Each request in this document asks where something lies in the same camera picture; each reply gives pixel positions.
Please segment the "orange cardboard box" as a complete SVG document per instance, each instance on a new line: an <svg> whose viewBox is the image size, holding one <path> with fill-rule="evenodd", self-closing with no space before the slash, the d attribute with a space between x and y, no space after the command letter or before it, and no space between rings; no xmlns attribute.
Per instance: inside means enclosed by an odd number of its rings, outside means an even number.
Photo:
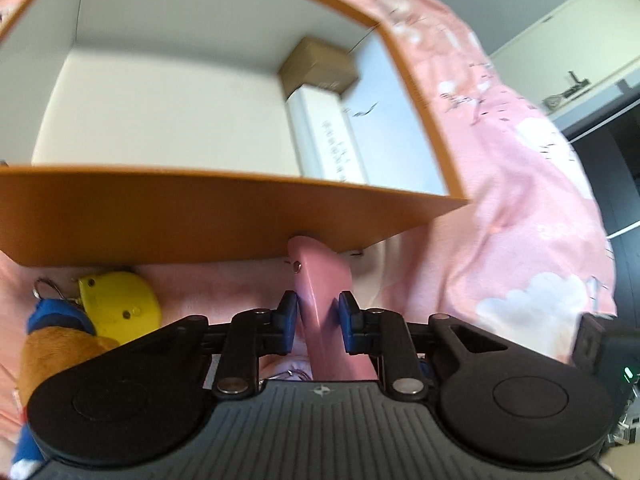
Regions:
<svg viewBox="0 0 640 480"><path fill-rule="evenodd" d="M278 71L349 50L367 184L305 178ZM347 252L464 205L388 26L347 0L23 0L1 26L1 249L22 266Z"/></svg>

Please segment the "white door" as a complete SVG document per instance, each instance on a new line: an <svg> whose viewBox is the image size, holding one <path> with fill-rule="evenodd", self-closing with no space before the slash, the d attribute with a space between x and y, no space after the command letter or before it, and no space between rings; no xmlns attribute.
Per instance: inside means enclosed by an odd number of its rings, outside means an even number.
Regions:
<svg viewBox="0 0 640 480"><path fill-rule="evenodd" d="M491 56L501 81L557 118L639 68L639 0L566 0ZM542 100L591 86L553 112Z"/></svg>

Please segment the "dark wardrobe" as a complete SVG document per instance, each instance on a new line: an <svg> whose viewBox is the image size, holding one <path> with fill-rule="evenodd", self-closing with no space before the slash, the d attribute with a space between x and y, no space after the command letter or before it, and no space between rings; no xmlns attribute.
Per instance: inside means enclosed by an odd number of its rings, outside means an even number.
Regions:
<svg viewBox="0 0 640 480"><path fill-rule="evenodd" d="M572 111L563 133L577 152L611 245L618 315L639 322L639 72Z"/></svg>

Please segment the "pink wallet case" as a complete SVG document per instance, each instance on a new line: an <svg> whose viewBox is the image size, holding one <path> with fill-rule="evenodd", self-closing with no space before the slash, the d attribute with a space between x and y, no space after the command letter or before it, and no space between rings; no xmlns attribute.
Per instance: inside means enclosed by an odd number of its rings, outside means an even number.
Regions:
<svg viewBox="0 0 640 480"><path fill-rule="evenodd" d="M351 356L345 351L340 318L334 306L340 293L352 288L347 260L306 236L288 241L288 256L294 269L294 289L314 380L375 380L376 373L367 356Z"/></svg>

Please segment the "pink patterned duvet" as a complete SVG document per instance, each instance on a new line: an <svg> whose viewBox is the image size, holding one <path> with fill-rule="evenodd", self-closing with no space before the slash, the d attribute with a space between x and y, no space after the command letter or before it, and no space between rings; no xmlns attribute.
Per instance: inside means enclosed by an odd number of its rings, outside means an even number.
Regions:
<svg viewBox="0 0 640 480"><path fill-rule="evenodd" d="M582 312L615 314L614 257L578 156L533 104L503 84L461 18L438 0L347 0L393 31L431 105L471 203L350 260L361 307L425 322L446 312L567 362ZM173 318L216 322L292 285L284 262L142 266ZM1 253L1 441L44 378L53 336L25 335L27 271Z"/></svg>

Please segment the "brown plush blue outfit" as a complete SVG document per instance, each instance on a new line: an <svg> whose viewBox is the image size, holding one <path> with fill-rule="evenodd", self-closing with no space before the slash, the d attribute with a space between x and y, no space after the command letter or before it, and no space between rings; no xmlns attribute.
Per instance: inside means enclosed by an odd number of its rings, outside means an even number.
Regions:
<svg viewBox="0 0 640 480"><path fill-rule="evenodd" d="M44 457L27 423L27 404L50 377L118 347L102 337L83 310L62 299L40 299L26 322L16 381L21 430L11 460L9 477L28 479L44 464Z"/></svg>

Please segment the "white glasses case box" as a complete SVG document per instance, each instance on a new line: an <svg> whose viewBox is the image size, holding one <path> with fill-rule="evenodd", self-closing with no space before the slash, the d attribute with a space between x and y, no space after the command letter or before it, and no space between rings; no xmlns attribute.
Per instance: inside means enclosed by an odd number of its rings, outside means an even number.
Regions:
<svg viewBox="0 0 640 480"><path fill-rule="evenodd" d="M367 184L338 94L303 84L286 100L286 110L305 178Z"/></svg>

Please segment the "brown small cardboard box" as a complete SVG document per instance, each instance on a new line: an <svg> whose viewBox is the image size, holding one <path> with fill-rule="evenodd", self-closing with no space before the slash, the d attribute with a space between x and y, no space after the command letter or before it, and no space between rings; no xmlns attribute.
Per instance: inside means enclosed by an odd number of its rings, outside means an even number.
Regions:
<svg viewBox="0 0 640 480"><path fill-rule="evenodd" d="M304 84L343 94L359 80L349 50L314 37L299 41L278 74L287 98Z"/></svg>

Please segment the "yellow tape measure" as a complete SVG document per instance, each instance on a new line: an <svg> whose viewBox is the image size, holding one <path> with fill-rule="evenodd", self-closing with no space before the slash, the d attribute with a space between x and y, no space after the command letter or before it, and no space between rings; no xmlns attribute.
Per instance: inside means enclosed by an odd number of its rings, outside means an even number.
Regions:
<svg viewBox="0 0 640 480"><path fill-rule="evenodd" d="M78 281L79 298L96 333L119 344L162 326L162 310L152 287L138 274L118 271Z"/></svg>

